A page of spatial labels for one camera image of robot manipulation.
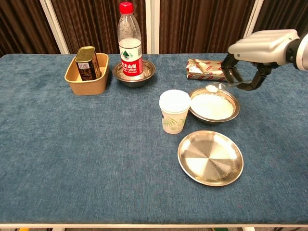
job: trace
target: plastic water bottle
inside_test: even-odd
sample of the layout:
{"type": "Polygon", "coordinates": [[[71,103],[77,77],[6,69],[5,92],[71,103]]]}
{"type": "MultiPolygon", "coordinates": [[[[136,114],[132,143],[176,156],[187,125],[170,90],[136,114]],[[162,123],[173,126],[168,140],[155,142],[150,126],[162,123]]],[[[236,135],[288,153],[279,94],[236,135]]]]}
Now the plastic water bottle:
{"type": "Polygon", "coordinates": [[[126,79],[137,80],[143,77],[141,33],[133,15],[131,2],[120,3],[121,18],[117,30],[123,74],[126,79]]]}

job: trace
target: brown curtain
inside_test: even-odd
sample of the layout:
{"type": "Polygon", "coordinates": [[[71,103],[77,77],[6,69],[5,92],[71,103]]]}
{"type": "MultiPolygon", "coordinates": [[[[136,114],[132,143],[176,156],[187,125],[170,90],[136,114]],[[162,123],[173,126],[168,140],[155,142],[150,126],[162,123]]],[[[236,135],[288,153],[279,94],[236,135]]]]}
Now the brown curtain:
{"type": "MultiPolygon", "coordinates": [[[[119,53],[120,2],[123,0],[52,0],[70,53],[77,53],[83,46],[94,46],[97,52],[119,53]]],[[[130,2],[141,31],[142,52],[146,53],[145,0],[130,2]]]]}
{"type": "Polygon", "coordinates": [[[264,0],[254,31],[274,29],[308,32],[308,1],[264,0]]]}
{"type": "Polygon", "coordinates": [[[0,56],[60,53],[39,0],[0,0],[0,56]]]}
{"type": "Polygon", "coordinates": [[[244,36],[254,0],[161,0],[160,53],[216,53],[244,36]]]}

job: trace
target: food wrapper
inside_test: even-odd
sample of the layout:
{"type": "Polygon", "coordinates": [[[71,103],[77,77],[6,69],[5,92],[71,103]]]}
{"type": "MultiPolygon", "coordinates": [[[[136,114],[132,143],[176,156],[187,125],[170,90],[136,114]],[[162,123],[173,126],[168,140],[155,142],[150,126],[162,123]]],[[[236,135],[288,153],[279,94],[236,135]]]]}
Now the food wrapper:
{"type": "Polygon", "coordinates": [[[188,59],[186,65],[187,79],[227,81],[221,70],[221,61],[188,59]]]}

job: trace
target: stainless steel plate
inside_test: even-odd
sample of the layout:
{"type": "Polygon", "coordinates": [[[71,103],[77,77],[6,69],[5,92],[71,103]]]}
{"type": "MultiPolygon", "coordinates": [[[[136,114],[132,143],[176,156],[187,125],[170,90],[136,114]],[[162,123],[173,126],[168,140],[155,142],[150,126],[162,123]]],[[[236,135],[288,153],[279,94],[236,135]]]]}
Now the stainless steel plate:
{"type": "Polygon", "coordinates": [[[209,186],[234,182],[244,167],[236,144],[214,131],[196,131],[184,137],[179,144],[178,159],[188,176],[209,186]]]}
{"type": "Polygon", "coordinates": [[[118,63],[112,70],[114,76],[125,86],[130,88],[139,88],[144,86],[155,73],[156,68],[153,63],[143,60],[143,78],[138,80],[128,80],[125,78],[122,69],[122,63],[118,63]]]}
{"type": "Polygon", "coordinates": [[[225,118],[225,119],[208,119],[208,118],[205,118],[199,114],[197,114],[192,108],[189,108],[190,112],[202,123],[204,124],[210,124],[210,125],[217,125],[217,124],[220,124],[222,122],[227,122],[229,120],[232,120],[234,118],[236,118],[236,116],[239,114],[240,112],[240,104],[238,102],[238,100],[229,92],[227,91],[221,91],[221,92],[216,92],[216,93],[212,93],[212,92],[209,92],[207,91],[205,88],[197,88],[197,89],[194,89],[192,90],[190,93],[189,93],[189,96],[192,98],[194,98],[196,95],[199,95],[199,94],[216,94],[216,95],[219,95],[219,96],[222,96],[224,97],[226,100],[228,100],[233,108],[234,108],[234,111],[233,111],[233,114],[228,117],[228,118],[225,118]]]}

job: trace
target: can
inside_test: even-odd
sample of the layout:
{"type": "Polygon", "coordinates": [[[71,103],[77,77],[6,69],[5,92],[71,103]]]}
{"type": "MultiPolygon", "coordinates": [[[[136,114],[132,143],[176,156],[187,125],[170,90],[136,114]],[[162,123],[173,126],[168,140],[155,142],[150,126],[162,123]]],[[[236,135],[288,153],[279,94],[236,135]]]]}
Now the can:
{"type": "Polygon", "coordinates": [[[95,80],[101,76],[95,47],[87,46],[79,48],[75,62],[83,81],[95,80]]]}
{"type": "Polygon", "coordinates": [[[221,61],[188,59],[187,79],[227,81],[221,70],[221,61]]]}

